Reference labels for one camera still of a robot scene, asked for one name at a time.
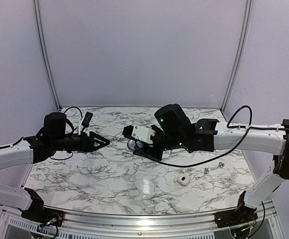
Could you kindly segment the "purple earbud charging case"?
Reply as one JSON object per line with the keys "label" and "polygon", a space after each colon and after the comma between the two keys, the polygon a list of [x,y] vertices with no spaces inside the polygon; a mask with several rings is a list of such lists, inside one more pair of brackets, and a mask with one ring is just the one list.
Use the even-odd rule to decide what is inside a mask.
{"label": "purple earbud charging case", "polygon": [[137,141],[137,140],[129,140],[128,142],[127,142],[127,148],[130,150],[130,151],[132,151],[132,152],[134,152],[134,151],[136,151],[136,150],[138,150],[139,148],[142,148],[143,147],[143,142],[141,142],[141,141]]}

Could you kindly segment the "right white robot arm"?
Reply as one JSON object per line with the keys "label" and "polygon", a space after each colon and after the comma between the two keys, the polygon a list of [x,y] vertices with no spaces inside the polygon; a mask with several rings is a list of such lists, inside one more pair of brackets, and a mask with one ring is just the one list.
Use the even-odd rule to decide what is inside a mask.
{"label": "right white robot arm", "polygon": [[289,180],[289,120],[281,124],[253,125],[253,113],[247,124],[223,122],[218,119],[199,119],[192,123],[178,104],[168,104],[154,114],[158,126],[131,126],[124,132],[129,139],[127,147],[134,155],[162,164],[163,152],[184,149],[225,153],[181,168],[200,166],[220,159],[234,150],[266,152],[273,155],[274,165],[239,197],[238,206],[231,218],[242,223],[264,199],[271,195],[284,181]]}

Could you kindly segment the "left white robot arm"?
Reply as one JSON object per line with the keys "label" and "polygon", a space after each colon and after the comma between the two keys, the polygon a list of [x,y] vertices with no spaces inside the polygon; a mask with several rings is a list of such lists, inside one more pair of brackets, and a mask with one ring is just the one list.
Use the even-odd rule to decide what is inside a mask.
{"label": "left white robot arm", "polygon": [[[92,131],[75,133],[65,113],[52,112],[45,116],[44,125],[35,136],[22,137],[15,143],[0,146],[0,170],[43,162],[57,151],[89,153],[109,144],[108,139]],[[1,184],[0,206],[19,209],[22,217],[36,222],[60,221],[63,214],[47,209],[42,198],[32,189]]]}

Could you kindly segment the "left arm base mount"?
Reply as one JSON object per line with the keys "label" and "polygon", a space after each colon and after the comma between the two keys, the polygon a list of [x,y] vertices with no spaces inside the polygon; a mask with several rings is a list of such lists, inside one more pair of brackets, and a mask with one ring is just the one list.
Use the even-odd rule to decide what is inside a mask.
{"label": "left arm base mount", "polygon": [[21,216],[34,222],[38,222],[44,226],[60,227],[63,223],[65,213],[60,210],[42,207],[40,209],[22,210]]}

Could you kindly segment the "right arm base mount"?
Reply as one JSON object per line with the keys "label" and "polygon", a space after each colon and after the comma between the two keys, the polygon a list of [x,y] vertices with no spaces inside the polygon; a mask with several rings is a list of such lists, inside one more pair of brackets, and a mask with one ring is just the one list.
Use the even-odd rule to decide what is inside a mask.
{"label": "right arm base mount", "polygon": [[256,210],[249,208],[220,211],[214,214],[214,222],[218,228],[248,223],[257,218]]}

